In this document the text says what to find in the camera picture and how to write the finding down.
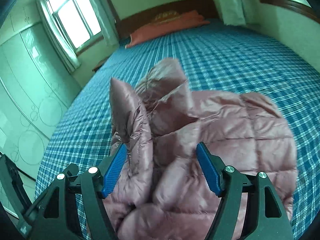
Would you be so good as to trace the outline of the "pink quilted down jacket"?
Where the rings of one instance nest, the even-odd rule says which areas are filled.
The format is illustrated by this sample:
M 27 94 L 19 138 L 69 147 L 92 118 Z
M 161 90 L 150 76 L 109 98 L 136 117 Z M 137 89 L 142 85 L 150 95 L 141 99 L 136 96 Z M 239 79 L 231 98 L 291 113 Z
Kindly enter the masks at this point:
M 167 58 L 136 87 L 112 78 L 110 105 L 119 239 L 292 239 L 297 148 L 270 98 L 192 91 Z

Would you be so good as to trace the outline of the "pale green wardrobe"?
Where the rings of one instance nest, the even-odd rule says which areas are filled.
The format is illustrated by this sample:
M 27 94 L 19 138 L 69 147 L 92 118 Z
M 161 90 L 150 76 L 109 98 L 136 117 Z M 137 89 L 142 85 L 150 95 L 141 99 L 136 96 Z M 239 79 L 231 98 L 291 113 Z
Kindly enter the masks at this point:
M 80 92 L 43 27 L 35 2 L 16 4 L 1 27 L 1 154 L 34 197 L 43 153 Z

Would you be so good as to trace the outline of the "blue plaid bed sheet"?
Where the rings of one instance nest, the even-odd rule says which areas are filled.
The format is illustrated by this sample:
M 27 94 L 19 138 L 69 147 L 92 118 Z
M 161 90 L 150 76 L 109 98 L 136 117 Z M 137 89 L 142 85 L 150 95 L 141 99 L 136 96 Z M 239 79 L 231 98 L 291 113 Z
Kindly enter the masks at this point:
M 319 72 L 274 38 L 214 19 L 209 25 L 128 49 L 121 42 L 55 129 L 39 168 L 35 195 L 69 164 L 75 163 L 84 172 L 109 152 L 110 79 L 135 86 L 167 57 L 180 61 L 192 90 L 259 92 L 277 104 L 298 150 L 291 226 L 294 238 L 299 239 L 319 211 Z

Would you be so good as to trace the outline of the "light green curtain by window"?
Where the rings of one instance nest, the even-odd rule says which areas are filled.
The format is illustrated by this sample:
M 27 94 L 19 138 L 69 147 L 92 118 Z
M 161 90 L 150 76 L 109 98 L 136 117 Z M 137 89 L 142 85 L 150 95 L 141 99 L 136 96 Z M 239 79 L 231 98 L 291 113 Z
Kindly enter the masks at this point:
M 116 18 L 112 15 L 112 10 L 108 5 L 107 0 L 89 1 L 101 27 L 103 37 L 101 40 L 104 40 L 108 46 L 118 44 L 119 38 L 115 26 Z M 53 42 L 54 48 L 56 49 L 60 59 L 69 73 L 75 72 L 81 65 L 78 55 L 63 37 L 57 23 L 51 15 L 47 0 L 37 0 L 37 6 L 46 31 Z

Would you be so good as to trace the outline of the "dark wooden headboard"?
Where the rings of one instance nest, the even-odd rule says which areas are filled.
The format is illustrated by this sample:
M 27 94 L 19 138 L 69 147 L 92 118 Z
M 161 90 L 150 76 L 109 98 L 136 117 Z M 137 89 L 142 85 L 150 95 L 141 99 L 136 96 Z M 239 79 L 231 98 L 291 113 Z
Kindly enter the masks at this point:
M 120 40 L 123 40 L 160 14 L 176 12 L 180 15 L 192 10 L 196 10 L 204 18 L 220 18 L 214 0 L 180 0 L 158 5 L 124 18 L 116 22 L 116 30 Z

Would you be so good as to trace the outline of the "orange pillow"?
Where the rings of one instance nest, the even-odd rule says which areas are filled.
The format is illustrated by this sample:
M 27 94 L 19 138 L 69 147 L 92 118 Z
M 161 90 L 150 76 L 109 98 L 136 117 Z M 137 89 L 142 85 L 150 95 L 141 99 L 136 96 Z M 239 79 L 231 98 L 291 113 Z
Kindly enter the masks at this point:
M 184 29 L 190 29 L 208 25 L 210 22 L 196 10 L 179 14 L 176 11 L 167 11 L 158 14 L 150 23 L 138 28 L 130 35 L 130 43 L 125 48 L 131 48 L 155 38 L 174 33 Z

